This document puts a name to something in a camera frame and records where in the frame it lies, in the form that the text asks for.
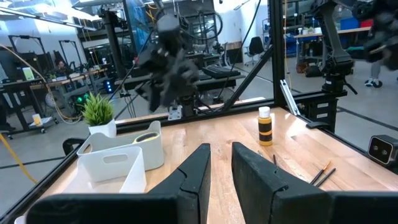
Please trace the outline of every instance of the black metal frame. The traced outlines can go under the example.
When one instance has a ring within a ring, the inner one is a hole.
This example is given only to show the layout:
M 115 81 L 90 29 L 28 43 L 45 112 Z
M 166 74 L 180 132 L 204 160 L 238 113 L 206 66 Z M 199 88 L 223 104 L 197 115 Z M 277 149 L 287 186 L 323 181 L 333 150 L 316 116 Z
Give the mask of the black metal frame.
M 39 41 L 39 45 L 41 46 L 43 54 L 45 56 L 45 60 L 47 62 L 48 68 L 53 68 L 54 67 L 53 64 L 51 63 L 51 59 L 48 58 L 47 54 L 45 53 L 44 45 L 43 45 L 42 39 L 40 37 L 31 37 L 29 35 L 8 35 L 8 38 L 10 39 L 10 42 L 11 42 L 11 45 L 12 45 L 12 49 L 13 49 L 13 51 L 15 53 L 18 53 L 18 50 L 17 50 L 17 46 L 15 46 L 14 38 L 21 38 L 21 39 L 25 39 L 25 40 L 27 40 L 27 39 L 36 39 L 36 40 L 38 40 Z M 40 67 L 40 64 L 38 63 L 37 65 L 39 66 L 40 72 L 43 72 L 42 68 Z
M 76 53 L 77 53 L 77 57 L 79 58 L 80 65 L 82 65 L 81 57 L 80 57 L 80 54 L 79 54 L 79 50 L 77 49 L 76 41 L 73 41 L 73 40 L 59 40 L 58 42 L 60 43 L 60 46 L 61 46 L 63 59 L 65 60 L 67 65 L 69 65 L 69 63 L 68 63 L 67 55 L 65 54 L 65 51 L 63 49 L 62 43 L 71 43 L 75 47 Z
M 271 38 L 273 40 L 272 50 L 267 51 L 263 58 L 257 66 L 254 67 L 253 71 L 245 78 L 245 81 L 238 88 L 236 93 L 228 100 L 222 110 L 216 111 L 209 114 L 199 114 L 197 116 L 184 117 L 180 120 L 168 121 L 167 116 L 153 118 L 153 119 L 143 119 L 130 123 L 123 123 L 117 125 L 118 134 L 128 133 L 132 131 L 138 131 L 146 129 L 149 124 L 155 120 L 160 120 L 162 126 L 170 126 L 174 124 L 187 123 L 192 121 L 199 121 L 204 119 L 217 118 L 220 116 L 229 116 L 233 114 L 246 113 L 250 111 L 258 110 L 260 106 L 274 107 L 286 107 L 286 101 L 280 87 L 280 80 L 285 79 L 285 67 L 284 67 L 284 46 L 283 35 L 282 35 L 282 1 L 270 1 L 270 19 L 273 26 L 271 26 Z M 248 103 L 234 104 L 238 99 L 239 95 L 247 88 L 250 81 L 257 75 L 262 66 L 267 62 L 269 57 L 272 56 L 272 72 L 273 72 L 273 87 L 274 87 L 274 99 L 269 100 L 259 100 Z M 325 91 L 313 91 L 308 93 L 299 93 L 294 96 L 295 102 L 298 104 L 308 104 L 314 101 L 331 101 L 337 97 L 346 96 L 346 91 L 340 92 L 325 92 Z M 299 116 L 305 121 L 310 120 L 304 116 Z M 351 143 L 345 141 L 334 135 L 331 131 L 321 129 L 324 133 L 335 138 L 336 140 L 342 142 L 343 144 L 353 148 L 354 150 L 360 152 L 364 156 L 364 152 L 360 148 L 352 145 Z M 35 187 L 24 195 L 10 210 L 8 210 L 2 218 L 1 222 L 11 222 L 16 217 L 22 215 L 56 180 L 57 178 L 69 167 L 69 165 L 77 158 L 75 150 L 72 151 L 56 168 L 54 168 L 45 178 L 43 178 Z

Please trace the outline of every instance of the concrete floor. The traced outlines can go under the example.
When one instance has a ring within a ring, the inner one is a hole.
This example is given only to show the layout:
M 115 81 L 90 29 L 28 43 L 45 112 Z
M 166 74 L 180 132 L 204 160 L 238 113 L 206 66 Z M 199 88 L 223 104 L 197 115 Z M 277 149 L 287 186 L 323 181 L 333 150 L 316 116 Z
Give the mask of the concrete floor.
M 286 80 L 292 82 L 293 93 L 315 91 L 321 88 L 323 78 L 305 78 L 304 74 L 295 72 L 295 60 L 288 59 L 290 70 Z M 249 72 L 252 67 L 245 67 L 241 64 L 238 68 Z M 347 82 L 352 84 L 358 91 L 358 95 L 348 93 L 348 96 L 339 100 L 339 113 L 336 122 L 336 134 L 345 138 L 349 142 L 359 146 L 363 150 L 368 147 L 369 139 L 375 134 L 388 134 L 398 138 L 398 117 L 394 116 L 393 111 L 398 110 L 398 83 L 397 75 L 388 72 L 383 68 L 381 80 L 384 85 L 380 89 L 368 88 L 364 86 L 365 80 L 370 76 L 370 64 L 357 62 L 354 75 L 347 77 Z M 272 66 L 271 61 L 259 72 L 240 99 L 254 98 L 263 96 L 273 97 L 272 89 Z M 232 94 L 231 90 L 224 91 L 224 97 Z M 126 103 L 123 99 L 116 98 L 114 101 L 114 113 L 119 114 L 125 108 Z M 148 104 L 141 97 L 134 100 L 134 109 L 137 116 L 149 114 Z M 24 113 L 26 118 L 32 115 L 32 111 Z M 128 110 L 124 110 L 118 119 L 130 118 Z M 20 124 L 15 116 L 7 119 L 15 127 Z M 57 126 L 49 127 L 46 134 L 30 132 L 14 135 L 14 139 L 9 144 L 19 156 L 30 174 L 37 180 L 43 178 L 50 172 L 63 158 L 62 142 L 67 138 L 86 138 L 88 128 L 84 122 L 76 124 L 60 123 Z M 29 189 L 33 183 L 22 173 L 16 162 L 11 157 L 6 148 L 0 144 L 0 215 L 16 203 Z

